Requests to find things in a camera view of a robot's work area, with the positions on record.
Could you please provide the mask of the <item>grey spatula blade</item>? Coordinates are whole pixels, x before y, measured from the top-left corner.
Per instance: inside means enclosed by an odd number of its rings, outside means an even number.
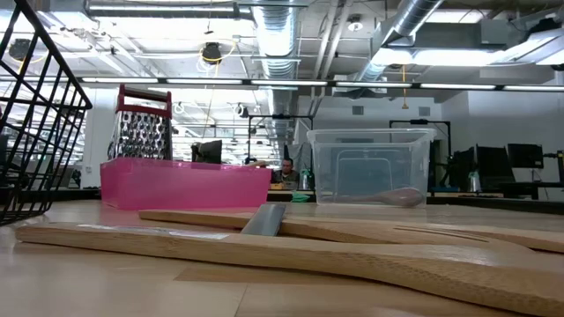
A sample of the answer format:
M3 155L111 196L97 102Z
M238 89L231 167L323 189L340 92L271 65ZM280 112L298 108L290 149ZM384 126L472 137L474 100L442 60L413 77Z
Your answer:
M263 204L241 229L241 234L274 237L278 234L285 213L284 204Z

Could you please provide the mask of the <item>labelled wooden slotted spatula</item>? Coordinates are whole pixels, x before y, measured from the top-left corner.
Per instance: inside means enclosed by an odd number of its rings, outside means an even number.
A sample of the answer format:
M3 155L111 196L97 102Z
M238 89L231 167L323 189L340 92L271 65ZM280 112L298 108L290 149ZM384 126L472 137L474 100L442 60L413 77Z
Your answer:
M138 215L146 220L236 229L242 229L250 223L251 219L247 214L177 210L141 210ZM284 236L361 244L459 245L483 248L494 245L490 239L462 233L395 225L299 220L289 217L281 221L278 233Z

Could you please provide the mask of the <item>labelled wooden spork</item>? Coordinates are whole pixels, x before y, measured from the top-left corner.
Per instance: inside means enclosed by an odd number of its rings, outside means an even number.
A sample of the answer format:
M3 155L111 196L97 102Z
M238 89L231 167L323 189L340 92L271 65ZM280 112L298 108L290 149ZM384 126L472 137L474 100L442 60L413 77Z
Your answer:
M27 243L359 277L482 306L564 317L564 261L545 254L76 223L24 225L15 235Z

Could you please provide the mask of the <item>light wooden spoon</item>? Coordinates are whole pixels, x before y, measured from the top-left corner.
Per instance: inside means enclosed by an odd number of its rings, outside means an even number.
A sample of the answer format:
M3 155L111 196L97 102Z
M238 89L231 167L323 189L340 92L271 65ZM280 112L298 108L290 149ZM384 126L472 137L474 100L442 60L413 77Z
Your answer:
M427 195L416 188L398 188L373 195L336 195L324 199L331 203L385 204L404 208L419 206L426 200Z

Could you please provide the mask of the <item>person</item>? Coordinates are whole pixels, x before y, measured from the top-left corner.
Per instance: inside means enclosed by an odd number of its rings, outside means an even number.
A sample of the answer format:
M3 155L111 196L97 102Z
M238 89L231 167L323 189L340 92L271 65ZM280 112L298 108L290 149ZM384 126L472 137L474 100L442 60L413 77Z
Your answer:
M293 160L285 158L279 170L271 176L272 184L279 184L286 190L295 190L299 187L300 174L293 169Z

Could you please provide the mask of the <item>black background monitor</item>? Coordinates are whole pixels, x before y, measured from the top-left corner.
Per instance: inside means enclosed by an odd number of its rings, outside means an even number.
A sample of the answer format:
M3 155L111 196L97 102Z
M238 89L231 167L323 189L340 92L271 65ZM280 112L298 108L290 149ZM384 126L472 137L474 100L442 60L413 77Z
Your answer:
M191 160L197 163L221 164L222 141L193 143L190 146Z
M542 146L537 144L508 144L508 159L513 168L544 167Z
M515 181L505 147L476 146L480 184L483 189L498 188Z

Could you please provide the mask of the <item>overhead light bar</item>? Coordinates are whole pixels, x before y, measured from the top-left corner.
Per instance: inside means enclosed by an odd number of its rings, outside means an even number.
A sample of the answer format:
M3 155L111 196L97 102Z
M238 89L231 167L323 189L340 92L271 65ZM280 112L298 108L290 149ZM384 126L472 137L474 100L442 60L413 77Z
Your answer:
M232 79L192 77L79 77L86 84L134 84L134 85L245 85L275 87L329 87L370 89L416 89L452 91L497 91L497 92L564 92L564 85L505 85L505 84L450 84L420 82L357 82L335 80L288 80L288 79Z

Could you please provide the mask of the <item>clear plastic container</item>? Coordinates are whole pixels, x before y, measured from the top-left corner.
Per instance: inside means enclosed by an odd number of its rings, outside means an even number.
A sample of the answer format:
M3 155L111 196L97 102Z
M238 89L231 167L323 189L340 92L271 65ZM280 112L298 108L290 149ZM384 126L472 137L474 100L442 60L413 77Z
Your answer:
M416 188L427 195L433 129L316 129L307 133L312 150L316 202L336 195L373 195Z

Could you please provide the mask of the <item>pink plastic tray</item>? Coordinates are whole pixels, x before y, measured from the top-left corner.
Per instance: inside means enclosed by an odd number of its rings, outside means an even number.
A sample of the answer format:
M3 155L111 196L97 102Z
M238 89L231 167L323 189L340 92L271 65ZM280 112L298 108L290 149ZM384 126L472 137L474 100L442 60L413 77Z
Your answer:
M266 168L152 158L115 158L100 165L101 200L119 210L258 207L267 200Z

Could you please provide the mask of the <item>red metal box grater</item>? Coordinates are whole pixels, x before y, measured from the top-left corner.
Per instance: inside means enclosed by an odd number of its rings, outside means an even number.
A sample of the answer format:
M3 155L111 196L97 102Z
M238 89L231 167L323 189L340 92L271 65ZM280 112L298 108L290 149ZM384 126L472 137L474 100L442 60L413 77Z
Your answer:
M173 159L172 94L120 84L108 159Z

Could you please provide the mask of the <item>black background rig frame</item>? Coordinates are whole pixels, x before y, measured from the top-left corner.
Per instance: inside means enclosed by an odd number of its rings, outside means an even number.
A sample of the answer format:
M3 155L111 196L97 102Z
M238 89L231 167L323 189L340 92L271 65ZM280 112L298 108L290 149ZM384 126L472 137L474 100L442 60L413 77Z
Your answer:
M447 140L448 153L444 156L447 160L446 163L441 162L443 156L439 157L441 146L439 141L433 141L430 149L430 162L429 162L429 179L427 189L434 195L435 192L442 191L447 188L446 182L449 177L449 162L452 159L452 139L451 139L451 123L449 121L429 121L426 119L412 119L412 120L390 120L389 128L393 127L394 123L405 123L412 126L415 125L434 125L434 128L440 131ZM438 168L442 166L444 174L438 180Z

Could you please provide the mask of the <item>black aluminium table frame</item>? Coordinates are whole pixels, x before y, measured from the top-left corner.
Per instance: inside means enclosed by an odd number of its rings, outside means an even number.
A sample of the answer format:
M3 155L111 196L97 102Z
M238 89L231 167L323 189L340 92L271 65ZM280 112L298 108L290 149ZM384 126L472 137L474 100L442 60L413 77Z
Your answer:
M10 189L0 188L0 204L7 204ZM290 202L292 194L284 191L269 191L267 201L273 202ZM486 196L438 196L438 194L455 194L455 193L437 193L435 196L427 198L427 206L429 205L462 205L478 208L512 210L529 213L541 213L564 216L564 202L549 202L538 200L509 199ZM33 191L31 193L16 195L19 201L23 203L31 203L39 200L38 194ZM52 194L54 202L73 201L73 200L100 200L100 190L95 189L59 189Z

